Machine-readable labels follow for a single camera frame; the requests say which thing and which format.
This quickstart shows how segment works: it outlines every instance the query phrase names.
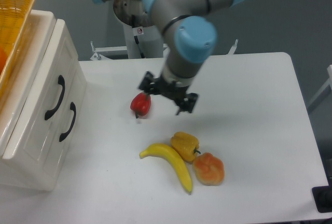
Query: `orange object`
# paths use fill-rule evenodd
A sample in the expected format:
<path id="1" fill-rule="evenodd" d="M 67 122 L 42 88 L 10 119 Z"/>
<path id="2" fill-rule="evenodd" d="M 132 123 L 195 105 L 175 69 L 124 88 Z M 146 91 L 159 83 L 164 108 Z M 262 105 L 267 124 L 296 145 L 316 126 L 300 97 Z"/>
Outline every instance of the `orange object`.
<path id="1" fill-rule="evenodd" d="M 211 153 L 204 153 L 196 157 L 193 161 L 193 169 L 195 170 L 198 181 L 205 185 L 219 185 L 225 177 L 224 164 Z"/>
<path id="2" fill-rule="evenodd" d="M 15 67 L 19 46 L 28 42 L 22 40 L 22 36 L 34 2 L 35 0 L 0 0 L 0 46 L 7 56 L 6 66 L 0 75 L 0 99 Z"/>
<path id="3" fill-rule="evenodd" d="M 0 74 L 6 65 L 7 58 L 8 56 L 6 52 L 2 49 L 2 47 L 0 47 Z"/>

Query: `drawer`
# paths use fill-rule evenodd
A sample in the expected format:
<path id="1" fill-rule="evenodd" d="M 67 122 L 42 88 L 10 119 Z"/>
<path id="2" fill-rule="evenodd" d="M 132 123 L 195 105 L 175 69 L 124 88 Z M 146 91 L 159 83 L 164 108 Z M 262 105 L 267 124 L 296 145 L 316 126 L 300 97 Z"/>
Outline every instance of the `drawer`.
<path id="1" fill-rule="evenodd" d="M 70 94 L 64 104 L 64 112 L 61 116 L 61 121 L 58 125 L 56 134 L 53 137 L 43 168 L 44 171 L 53 178 L 57 178 L 59 175 L 65 155 L 69 148 L 86 88 L 86 81 L 81 67 L 78 63 L 75 67 L 77 67 L 77 69 L 74 72 Z"/>
<path id="2" fill-rule="evenodd" d="M 75 88 L 74 78 L 83 80 L 76 90 L 84 92 L 86 81 L 82 74 L 77 76 L 77 71 L 81 68 L 76 49 L 65 22 L 58 20 L 3 155 L 6 164 L 25 175 L 29 187 L 49 190 L 56 182 L 56 173 L 50 173 L 50 166 L 44 165 L 52 154 L 50 147 L 59 127 L 66 122 L 63 117 L 68 117 L 66 103 Z"/>

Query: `yellow basket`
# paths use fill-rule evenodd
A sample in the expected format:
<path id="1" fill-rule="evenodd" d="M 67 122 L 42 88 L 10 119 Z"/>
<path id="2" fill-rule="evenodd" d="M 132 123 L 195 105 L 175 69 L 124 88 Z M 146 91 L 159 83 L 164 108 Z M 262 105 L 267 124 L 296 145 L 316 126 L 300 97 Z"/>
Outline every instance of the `yellow basket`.
<path id="1" fill-rule="evenodd" d="M 15 65 L 26 20 L 35 0 L 0 0 L 0 47 L 8 58 L 0 75 L 0 98 Z"/>

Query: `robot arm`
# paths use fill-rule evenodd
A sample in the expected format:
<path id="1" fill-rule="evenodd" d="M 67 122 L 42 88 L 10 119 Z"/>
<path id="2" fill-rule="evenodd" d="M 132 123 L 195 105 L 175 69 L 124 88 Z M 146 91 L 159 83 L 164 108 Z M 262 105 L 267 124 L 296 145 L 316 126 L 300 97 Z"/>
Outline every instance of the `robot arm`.
<path id="1" fill-rule="evenodd" d="M 244 0 L 142 0 L 170 53 L 159 78 L 147 72 L 139 89 L 161 94 L 175 102 L 182 111 L 191 113 L 198 99 L 187 93 L 195 75 L 212 54 L 217 33 L 203 15 L 230 7 Z"/>

